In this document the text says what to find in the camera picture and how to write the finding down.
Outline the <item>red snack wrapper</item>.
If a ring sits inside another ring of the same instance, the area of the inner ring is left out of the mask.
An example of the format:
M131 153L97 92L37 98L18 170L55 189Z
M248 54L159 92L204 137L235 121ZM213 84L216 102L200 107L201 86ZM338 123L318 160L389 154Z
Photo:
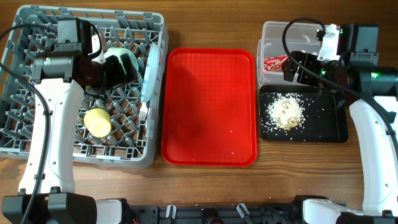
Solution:
M264 59L264 69L270 72L282 70L282 63L288 59L287 55L279 55Z

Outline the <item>green bowl with food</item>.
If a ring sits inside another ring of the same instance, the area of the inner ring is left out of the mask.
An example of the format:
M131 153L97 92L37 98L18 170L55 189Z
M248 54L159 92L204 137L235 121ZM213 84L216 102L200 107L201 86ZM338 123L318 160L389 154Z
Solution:
M124 71L124 83L133 82L137 80L137 73L139 71L138 61L133 52L126 48L111 47L104 54L105 58L115 56Z

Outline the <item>yellow plastic cup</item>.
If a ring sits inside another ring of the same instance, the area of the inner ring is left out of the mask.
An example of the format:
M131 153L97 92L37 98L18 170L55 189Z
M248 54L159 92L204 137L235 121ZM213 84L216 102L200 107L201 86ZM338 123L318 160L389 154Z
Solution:
M111 132L111 117L101 108L89 110L83 122L87 130L96 138L103 138Z

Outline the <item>rice and food scraps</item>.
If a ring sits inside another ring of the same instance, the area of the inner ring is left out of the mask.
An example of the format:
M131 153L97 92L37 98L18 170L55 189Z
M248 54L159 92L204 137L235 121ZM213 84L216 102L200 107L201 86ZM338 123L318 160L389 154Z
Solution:
M264 98L270 100L263 103L265 106L265 118L261 118L261 125L268 131L290 131L306 121L304 116L303 95L298 93L270 93Z

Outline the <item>light blue round plate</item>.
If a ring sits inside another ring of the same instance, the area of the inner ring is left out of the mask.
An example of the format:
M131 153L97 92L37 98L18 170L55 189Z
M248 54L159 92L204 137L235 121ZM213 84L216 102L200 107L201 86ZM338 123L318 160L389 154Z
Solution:
M154 88L159 70L160 49L156 43L151 43L147 65L141 90L141 102L147 103L154 94Z

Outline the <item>white plastic fork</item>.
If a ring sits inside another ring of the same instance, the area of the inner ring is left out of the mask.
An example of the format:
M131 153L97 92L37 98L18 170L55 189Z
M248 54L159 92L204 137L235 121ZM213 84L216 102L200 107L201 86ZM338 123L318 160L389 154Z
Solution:
M141 107L139 109L139 121L145 121L147 119L148 112L149 112L148 102L141 103Z

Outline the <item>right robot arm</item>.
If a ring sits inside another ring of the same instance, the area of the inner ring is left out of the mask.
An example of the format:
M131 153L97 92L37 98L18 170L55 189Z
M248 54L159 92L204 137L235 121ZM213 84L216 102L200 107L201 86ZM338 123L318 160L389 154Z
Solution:
M289 82L348 95L363 167L361 210L302 196L303 223L397 222L397 69L377 64L378 32L375 25L321 25L319 53L288 51L282 64Z

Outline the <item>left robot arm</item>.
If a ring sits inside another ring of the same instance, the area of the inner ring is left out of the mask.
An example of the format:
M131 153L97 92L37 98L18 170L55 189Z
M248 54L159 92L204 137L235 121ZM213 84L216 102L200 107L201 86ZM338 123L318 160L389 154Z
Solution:
M95 200L75 192L73 145L78 110L85 95L95 97L137 79L127 55L96 58L96 26L73 17L57 24L57 42L38 53L29 82L35 95L32 142L17 195L5 196L2 214L11 223L137 223L124 198Z

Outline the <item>clear plastic waste bin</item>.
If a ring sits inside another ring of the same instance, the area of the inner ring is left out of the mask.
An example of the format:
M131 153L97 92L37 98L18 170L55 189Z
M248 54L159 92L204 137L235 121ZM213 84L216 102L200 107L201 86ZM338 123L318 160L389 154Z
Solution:
M259 86L263 85L298 85L297 81L284 80L282 71L268 71L264 68L264 61L270 57L284 55L282 46L282 33L286 22L267 21L262 28L262 37L257 45L257 80ZM289 51L304 50L306 53L318 53L320 42L316 39L317 31L321 29L318 24L295 23L289 27L286 35Z

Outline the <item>black rectangular waste tray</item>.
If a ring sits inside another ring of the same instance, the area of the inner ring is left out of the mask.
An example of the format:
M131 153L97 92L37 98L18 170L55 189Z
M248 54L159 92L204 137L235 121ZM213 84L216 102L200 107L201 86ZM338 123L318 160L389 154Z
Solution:
M260 135L266 141L346 142L348 127L345 99L339 90L312 86L264 85L259 90ZM275 106L295 101L300 112L298 125L286 130L279 127L272 113Z

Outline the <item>grey plastic dishwasher rack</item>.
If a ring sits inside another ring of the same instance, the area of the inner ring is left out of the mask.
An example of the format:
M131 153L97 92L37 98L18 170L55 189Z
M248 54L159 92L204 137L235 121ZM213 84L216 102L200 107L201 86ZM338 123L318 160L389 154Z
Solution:
M138 79L108 91L100 99L86 96L78 112L73 158L104 166L149 167L157 150L157 127L162 78L169 43L163 15L156 12L116 11L51 6L22 6L14 19L2 55L3 64L30 80L34 57L55 42L57 22L79 18L94 24L103 34L105 47L130 50L137 58ZM149 101L145 121L139 120L141 88L150 48L160 50L159 70L154 95ZM106 110L111 117L111 132L94 137L84 126L85 113L93 108Z

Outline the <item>red plastic serving tray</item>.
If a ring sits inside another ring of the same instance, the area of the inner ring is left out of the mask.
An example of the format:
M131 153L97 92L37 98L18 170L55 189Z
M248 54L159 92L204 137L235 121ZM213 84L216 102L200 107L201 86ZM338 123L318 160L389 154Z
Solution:
M165 80L161 155L177 166L257 159L255 61L244 49L176 48Z

